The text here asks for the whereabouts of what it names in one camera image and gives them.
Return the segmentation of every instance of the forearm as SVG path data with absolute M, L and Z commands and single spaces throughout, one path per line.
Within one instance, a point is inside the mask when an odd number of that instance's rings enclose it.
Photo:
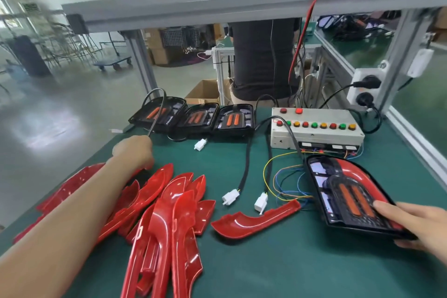
M 0 258 L 1 296 L 62 296 L 137 167 L 126 158 L 113 157 L 9 249 Z

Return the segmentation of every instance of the control box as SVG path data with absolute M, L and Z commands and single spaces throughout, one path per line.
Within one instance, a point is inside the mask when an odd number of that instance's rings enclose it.
M 365 135 L 348 110 L 316 108 L 273 108 L 271 147 L 295 149 L 286 129 L 289 125 L 299 146 L 307 151 L 356 153 Z

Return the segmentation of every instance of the power outlet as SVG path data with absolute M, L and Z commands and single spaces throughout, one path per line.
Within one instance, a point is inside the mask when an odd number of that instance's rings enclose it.
M 373 69 L 356 69 L 354 72 L 354 77 L 352 78 L 351 83 L 356 82 L 356 81 L 361 81 L 361 80 L 363 80 L 363 78 L 370 76 L 370 75 L 376 76 L 383 82 L 385 80 L 386 70 L 381 69 L 379 67 L 373 68 Z M 377 98 L 377 96 L 379 95 L 380 87 L 378 89 L 373 89 L 373 90 L 366 89 L 363 87 L 350 87 L 349 91 L 348 91 L 348 96 L 346 97 L 346 99 L 349 101 L 349 103 L 351 103 L 353 105 L 357 105 L 357 102 L 355 101 L 355 99 L 357 98 L 357 96 L 360 93 L 363 93 L 363 92 L 371 93 L 375 100 Z

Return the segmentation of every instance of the window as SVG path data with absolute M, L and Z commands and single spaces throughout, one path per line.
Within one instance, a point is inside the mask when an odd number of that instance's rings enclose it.
M 11 13 L 12 13 L 11 9 L 9 8 L 9 5 L 6 2 L 6 0 L 0 0 L 0 15 L 11 14 Z M 6 20 L 6 23 L 10 28 L 21 27 L 17 19 L 8 19 Z M 4 24 L 3 20 L 0 20 L 0 30 L 3 28 L 6 28 L 6 25 Z

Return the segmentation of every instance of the white plastic connector plug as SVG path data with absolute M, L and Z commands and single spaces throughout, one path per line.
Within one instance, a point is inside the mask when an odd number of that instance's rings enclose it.
M 254 209 L 259 212 L 259 215 L 264 213 L 265 207 L 267 206 L 267 199 L 269 199 L 269 196 L 266 193 L 262 193 L 256 200 L 256 203 L 254 203 Z
M 194 149 L 198 150 L 198 151 L 202 151 L 203 147 L 207 144 L 207 140 L 206 139 L 202 139 L 199 140 L 195 145 L 194 145 Z
M 236 200 L 236 198 L 239 197 L 239 194 L 240 193 L 237 189 L 231 190 L 225 196 L 222 197 L 223 204 L 227 206 L 231 205 Z

